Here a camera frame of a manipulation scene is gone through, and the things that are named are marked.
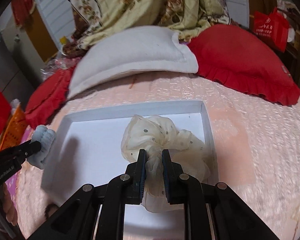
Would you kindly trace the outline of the white shallow cardboard tray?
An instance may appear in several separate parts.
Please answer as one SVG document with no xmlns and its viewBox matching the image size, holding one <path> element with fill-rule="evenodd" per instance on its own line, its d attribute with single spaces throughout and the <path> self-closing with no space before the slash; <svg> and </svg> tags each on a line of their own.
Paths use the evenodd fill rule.
<svg viewBox="0 0 300 240">
<path fill-rule="evenodd" d="M 183 239 L 181 205 L 168 204 L 161 152 L 202 182 L 218 181 L 209 116 L 202 101 L 162 101 L 105 107 L 61 120 L 47 158 L 42 189 L 62 205 L 84 184 L 99 186 L 122 174 L 147 152 L 141 205 L 126 207 L 126 239 Z"/>
</svg>

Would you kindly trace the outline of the red ruffled pillow right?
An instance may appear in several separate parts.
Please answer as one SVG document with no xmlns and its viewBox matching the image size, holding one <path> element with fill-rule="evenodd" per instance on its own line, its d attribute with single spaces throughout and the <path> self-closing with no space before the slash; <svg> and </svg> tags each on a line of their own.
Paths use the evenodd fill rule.
<svg viewBox="0 0 300 240">
<path fill-rule="evenodd" d="M 272 103 L 297 104 L 300 88 L 288 69 L 248 31 L 217 24 L 192 38 L 188 47 L 197 59 L 198 76 Z"/>
</svg>

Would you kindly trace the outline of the cream dotted organza scrunchie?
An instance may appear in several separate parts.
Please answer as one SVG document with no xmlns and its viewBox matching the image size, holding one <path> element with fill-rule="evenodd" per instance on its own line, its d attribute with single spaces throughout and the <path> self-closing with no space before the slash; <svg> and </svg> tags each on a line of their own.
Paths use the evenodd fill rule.
<svg viewBox="0 0 300 240">
<path fill-rule="evenodd" d="M 206 143 L 192 132 L 178 130 L 174 122 L 158 115 L 144 118 L 134 115 L 121 141 L 122 156 L 136 162 L 139 150 L 147 155 L 145 190 L 141 205 L 152 213 L 180 210 L 181 204 L 167 202 L 163 178 L 162 151 L 169 150 L 171 161 L 182 166 L 183 172 L 203 182 L 211 176 L 213 155 Z"/>
</svg>

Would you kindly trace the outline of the pink textured bedspread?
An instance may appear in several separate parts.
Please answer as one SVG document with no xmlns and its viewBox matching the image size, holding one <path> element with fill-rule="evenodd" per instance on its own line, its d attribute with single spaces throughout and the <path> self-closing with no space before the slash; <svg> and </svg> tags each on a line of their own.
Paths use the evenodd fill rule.
<svg viewBox="0 0 300 240">
<path fill-rule="evenodd" d="M 191 131 L 211 157 L 209 184 L 226 183 L 279 239 L 300 238 L 300 99 L 281 106 L 173 72 L 110 81 L 65 104 L 51 123 L 57 141 L 46 168 L 24 163 L 17 177 L 24 237 L 45 222 L 48 204 L 125 172 L 121 141 L 134 115 L 166 116 Z"/>
</svg>

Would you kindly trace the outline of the red ruffled pillow left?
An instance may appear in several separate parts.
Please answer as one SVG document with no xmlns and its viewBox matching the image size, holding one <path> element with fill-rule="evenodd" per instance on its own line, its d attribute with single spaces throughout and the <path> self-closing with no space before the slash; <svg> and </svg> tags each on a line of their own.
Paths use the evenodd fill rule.
<svg viewBox="0 0 300 240">
<path fill-rule="evenodd" d="M 53 113 L 65 103 L 74 70 L 75 66 L 57 70 L 31 95 L 25 108 L 25 117 L 33 129 L 47 125 Z"/>
</svg>

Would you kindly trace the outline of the white fleece pillow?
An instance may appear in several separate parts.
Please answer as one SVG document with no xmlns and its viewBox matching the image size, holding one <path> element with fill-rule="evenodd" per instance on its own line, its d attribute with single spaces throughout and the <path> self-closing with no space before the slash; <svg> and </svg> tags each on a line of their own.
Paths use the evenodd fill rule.
<svg viewBox="0 0 300 240">
<path fill-rule="evenodd" d="M 195 74 L 196 57 L 188 46 L 179 43 L 178 36 L 168 28 L 148 25 L 105 38 L 77 64 L 68 98 L 102 83 L 144 72 Z"/>
</svg>

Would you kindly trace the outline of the red gift bag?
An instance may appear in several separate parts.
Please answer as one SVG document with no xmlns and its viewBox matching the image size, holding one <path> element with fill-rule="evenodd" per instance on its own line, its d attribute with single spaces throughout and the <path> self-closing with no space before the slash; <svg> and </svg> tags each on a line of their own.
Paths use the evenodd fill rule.
<svg viewBox="0 0 300 240">
<path fill-rule="evenodd" d="M 273 50 L 285 52 L 289 26 L 277 7 L 269 15 L 254 12 L 253 33 Z"/>
</svg>

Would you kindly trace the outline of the floral beige quilt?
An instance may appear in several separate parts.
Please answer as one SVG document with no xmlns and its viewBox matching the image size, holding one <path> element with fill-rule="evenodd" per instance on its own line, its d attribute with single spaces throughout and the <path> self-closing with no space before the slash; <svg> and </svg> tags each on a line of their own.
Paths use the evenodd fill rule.
<svg viewBox="0 0 300 240">
<path fill-rule="evenodd" d="M 131 27 L 157 25 L 187 42 L 215 24 L 230 24 L 221 0 L 68 0 L 75 20 L 69 58 L 83 56 L 106 37 Z"/>
</svg>

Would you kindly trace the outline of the orange plastic basket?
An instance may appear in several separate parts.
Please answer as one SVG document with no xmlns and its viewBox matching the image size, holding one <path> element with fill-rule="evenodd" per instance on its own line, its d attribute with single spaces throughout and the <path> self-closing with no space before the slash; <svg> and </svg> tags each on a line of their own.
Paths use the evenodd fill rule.
<svg viewBox="0 0 300 240">
<path fill-rule="evenodd" d="M 9 147 L 18 146 L 21 143 L 27 126 L 25 113 L 21 105 L 18 105 L 0 136 L 0 151 Z"/>
</svg>

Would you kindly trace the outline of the light blue fuzzy hair clip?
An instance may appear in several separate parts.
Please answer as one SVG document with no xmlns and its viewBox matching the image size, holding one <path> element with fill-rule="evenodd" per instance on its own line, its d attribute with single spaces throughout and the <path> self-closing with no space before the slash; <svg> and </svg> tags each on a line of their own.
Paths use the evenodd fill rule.
<svg viewBox="0 0 300 240">
<path fill-rule="evenodd" d="M 39 142 L 41 149 L 27 158 L 27 162 L 32 166 L 43 170 L 47 156 L 50 153 L 51 147 L 56 139 L 56 132 L 53 129 L 49 129 L 44 125 L 37 126 L 34 131 L 31 142 Z"/>
</svg>

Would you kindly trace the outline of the red ruffled pillow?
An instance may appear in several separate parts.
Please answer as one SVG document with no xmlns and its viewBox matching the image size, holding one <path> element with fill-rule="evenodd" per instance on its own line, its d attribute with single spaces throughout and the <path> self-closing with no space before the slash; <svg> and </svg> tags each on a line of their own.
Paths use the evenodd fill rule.
<svg viewBox="0 0 300 240">
<path fill-rule="evenodd" d="M 25 117 L 33 129 L 47 125 L 53 113 L 65 103 L 74 70 L 75 66 L 57 70 L 31 95 L 25 108 Z"/>
<path fill-rule="evenodd" d="M 272 103 L 297 104 L 300 88 L 288 69 L 248 31 L 217 24 L 192 38 L 188 47 L 197 59 L 198 76 Z"/>
</svg>

